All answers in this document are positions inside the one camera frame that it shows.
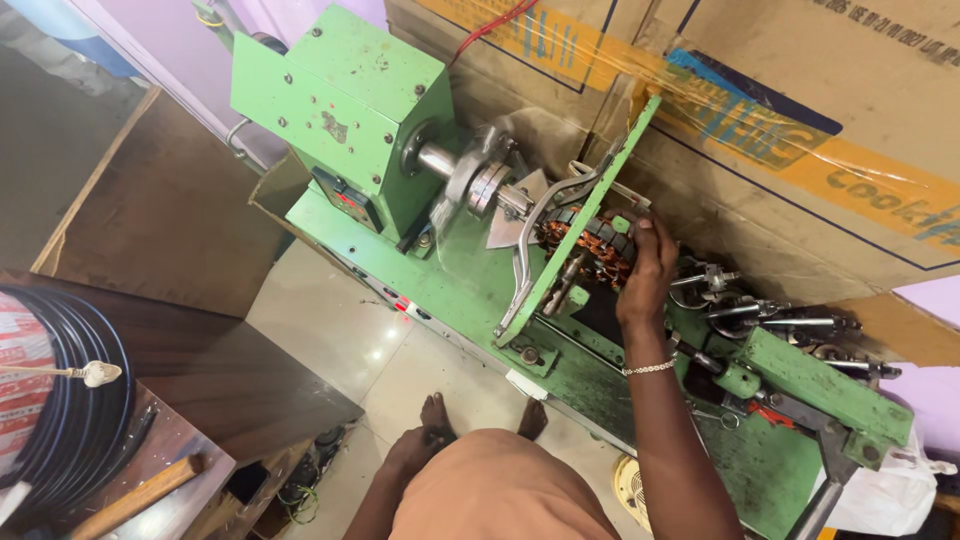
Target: white plastic bag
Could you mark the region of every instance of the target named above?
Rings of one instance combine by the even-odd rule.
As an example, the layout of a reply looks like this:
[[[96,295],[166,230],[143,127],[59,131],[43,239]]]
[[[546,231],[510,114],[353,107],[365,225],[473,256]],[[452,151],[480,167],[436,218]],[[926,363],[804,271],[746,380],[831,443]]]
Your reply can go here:
[[[952,463],[927,459],[914,425],[906,448],[891,448],[879,471],[860,468],[853,474],[827,527],[887,536],[917,532],[937,493],[933,475],[956,472]],[[821,470],[814,493],[824,479]]]

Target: yellow tape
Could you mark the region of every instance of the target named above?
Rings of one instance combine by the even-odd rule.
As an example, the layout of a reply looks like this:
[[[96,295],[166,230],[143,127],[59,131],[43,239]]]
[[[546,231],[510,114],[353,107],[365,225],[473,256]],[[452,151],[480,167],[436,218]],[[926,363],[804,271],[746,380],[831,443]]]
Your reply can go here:
[[[416,1],[471,30],[516,4]],[[960,256],[960,185],[954,182],[765,109],[540,4],[484,39],[577,85],[604,91],[619,73],[627,73],[658,86],[661,119],[838,207]]]

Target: silver bracelet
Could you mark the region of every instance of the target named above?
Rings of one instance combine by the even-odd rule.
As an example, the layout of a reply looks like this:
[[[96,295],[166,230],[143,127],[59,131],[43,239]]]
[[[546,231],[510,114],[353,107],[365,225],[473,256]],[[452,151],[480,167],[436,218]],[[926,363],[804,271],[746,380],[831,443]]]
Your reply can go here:
[[[675,363],[677,363],[677,359],[676,359],[676,357],[674,356],[674,357],[670,358],[670,361],[664,362],[664,363],[662,363],[662,364],[657,364],[657,365],[655,365],[655,366],[637,367],[637,368],[634,368],[634,369],[625,369],[625,370],[623,370],[623,375],[625,375],[625,376],[626,376],[626,375],[635,375],[635,374],[637,374],[637,373],[650,373],[650,372],[654,372],[654,371],[661,371],[661,370],[664,370],[664,369],[670,369],[670,368],[673,367],[673,364],[675,364]]]

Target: cable coil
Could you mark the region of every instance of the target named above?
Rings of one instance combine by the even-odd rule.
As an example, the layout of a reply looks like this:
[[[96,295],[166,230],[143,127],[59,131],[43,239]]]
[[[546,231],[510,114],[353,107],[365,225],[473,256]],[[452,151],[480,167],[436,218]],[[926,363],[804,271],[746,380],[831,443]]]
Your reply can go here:
[[[43,325],[57,367],[83,368],[93,360],[118,365],[114,382],[88,388],[79,379],[54,377],[34,431],[0,489],[18,481],[33,486],[11,519],[30,526],[61,515],[106,485],[135,450],[142,433],[128,437],[134,383],[130,363],[113,326],[84,300],[44,288],[0,285]],[[149,422],[142,423],[149,427]]]

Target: screw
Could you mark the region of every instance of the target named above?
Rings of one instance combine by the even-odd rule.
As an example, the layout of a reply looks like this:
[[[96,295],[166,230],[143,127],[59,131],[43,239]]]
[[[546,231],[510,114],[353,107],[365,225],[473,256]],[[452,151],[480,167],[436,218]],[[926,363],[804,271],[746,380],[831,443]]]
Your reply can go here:
[[[523,351],[520,351],[520,359],[523,360],[525,364],[533,365],[540,359],[540,353],[533,347],[526,347]]]
[[[880,459],[880,452],[872,446],[865,446],[863,447],[863,456],[869,461],[877,461]]]

